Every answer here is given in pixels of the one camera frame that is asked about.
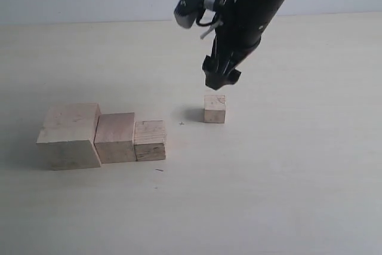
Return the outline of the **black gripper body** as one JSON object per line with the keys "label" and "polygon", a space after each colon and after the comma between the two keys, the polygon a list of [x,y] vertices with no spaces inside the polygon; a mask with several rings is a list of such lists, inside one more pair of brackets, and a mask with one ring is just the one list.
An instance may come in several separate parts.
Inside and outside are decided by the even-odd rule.
{"label": "black gripper body", "polygon": [[284,0],[229,0],[223,25],[215,31],[213,57],[246,58],[259,45]]}

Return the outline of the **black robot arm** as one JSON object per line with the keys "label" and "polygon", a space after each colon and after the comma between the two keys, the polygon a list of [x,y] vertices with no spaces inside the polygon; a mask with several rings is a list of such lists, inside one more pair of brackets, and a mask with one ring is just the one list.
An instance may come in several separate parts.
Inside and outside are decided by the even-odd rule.
{"label": "black robot arm", "polygon": [[283,2],[224,0],[212,19],[215,37],[202,65],[207,87],[219,90],[237,83],[241,75],[237,67],[258,47]]}

